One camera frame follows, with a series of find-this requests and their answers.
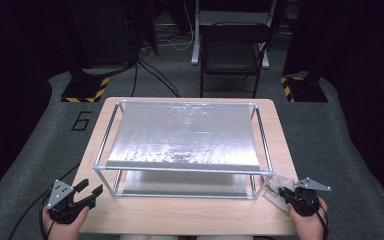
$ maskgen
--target metal frame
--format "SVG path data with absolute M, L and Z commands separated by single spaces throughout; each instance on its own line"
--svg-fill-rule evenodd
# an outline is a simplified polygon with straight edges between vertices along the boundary
M 103 154 L 104 148 L 106 146 L 106 142 L 108 140 L 108 136 L 109 136 L 111 128 L 113 126 L 113 122 L 114 122 L 117 110 L 120 109 L 121 113 L 123 114 L 124 111 L 125 111 L 124 108 L 123 108 L 123 103 L 128 103 L 128 102 L 158 102 L 158 101 L 120 99 L 120 100 L 117 101 L 116 105 L 114 106 L 111 118 L 110 118 L 110 120 L 108 122 L 107 129 L 105 131 L 105 134 L 104 134 L 101 146 L 100 146 L 99 151 L 98 151 L 98 155 L 97 155 L 96 160 L 95 160 L 95 162 L 93 164 L 93 169 L 96 171 L 96 173 L 101 178 L 101 180 L 103 181 L 104 185 L 107 187 L 107 189 L 109 190 L 109 192 L 111 193 L 111 195 L 113 197 L 125 197 L 125 196 L 130 196 L 130 197 L 132 197 L 132 196 L 137 196 L 137 197 L 141 196 L 141 197 L 145 197 L 146 196 L 146 197 L 257 199 L 258 196 L 260 195 L 260 193 L 265 188 L 267 182 L 275 174 L 274 170 L 273 170 L 273 167 L 272 167 L 272 164 L 271 164 L 270 152 L 269 152 L 269 148 L 268 148 L 268 145 L 267 145 L 266 136 L 265 136 L 265 133 L 264 133 L 264 127 L 263 127 L 263 122 L 261 120 L 259 106 L 258 106 L 257 103 L 240 103 L 240 104 L 247 104 L 249 107 L 252 107 L 252 112 L 250 114 L 251 115 L 250 116 L 251 119 L 253 119 L 255 116 L 258 119 L 258 124 L 259 124 L 259 128 L 260 128 L 260 133 L 261 133 L 261 138 L 262 138 L 262 143 L 263 143 L 263 147 L 264 147 L 264 153 L 265 153 L 265 156 L 266 156 L 267 168 L 268 168 L 267 170 L 261 170 L 260 172 L 251 172 L 250 174 L 244 174 L 242 172 L 239 173 L 239 174 L 242 174 L 242 175 L 249 175 L 249 181 L 250 181 L 250 185 L 251 185 L 251 195 L 248 195 L 248 194 L 247 194 L 247 196 L 211 196 L 211 195 L 182 195 L 182 194 L 160 195 L 160 194 L 126 194 L 126 193 L 123 193 L 122 191 L 119 192 L 118 189 L 119 189 L 119 184 L 120 184 L 120 180 L 121 180 L 121 176 L 122 176 L 123 170 L 132 171 L 132 169 L 122 169 L 122 168 L 108 167 L 106 165 L 100 165 L 100 162 L 101 162 L 101 158 L 102 158 L 102 154 Z M 185 102 L 185 103 L 189 103 L 189 104 L 190 103 L 192 103 L 192 104 L 193 103 L 205 104 L 205 103 L 220 103 L 220 102 Z M 105 178 L 105 176 L 103 174 L 104 170 L 105 171 L 117 171 L 116 179 L 115 179 L 114 183 L 112 184 L 112 186 L 110 185 L 110 183 Z M 255 176 L 261 176 L 262 180 L 264 181 L 264 183 L 258 189 L 256 187 Z

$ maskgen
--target yellow and black tape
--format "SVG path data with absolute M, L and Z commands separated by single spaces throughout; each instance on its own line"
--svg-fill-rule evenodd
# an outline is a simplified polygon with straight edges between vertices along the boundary
M 294 96 L 292 96 L 291 89 L 288 86 L 288 79 L 294 79 L 294 80 L 304 80 L 301 77 L 282 77 L 280 81 L 282 82 L 282 87 L 285 92 L 286 98 L 288 99 L 288 102 L 294 102 Z
M 99 86 L 99 89 L 96 93 L 96 95 L 92 98 L 61 98 L 61 102 L 99 102 L 102 95 L 104 94 L 105 88 L 107 87 L 107 84 L 109 82 L 109 78 L 105 78 L 102 80 L 101 85 Z

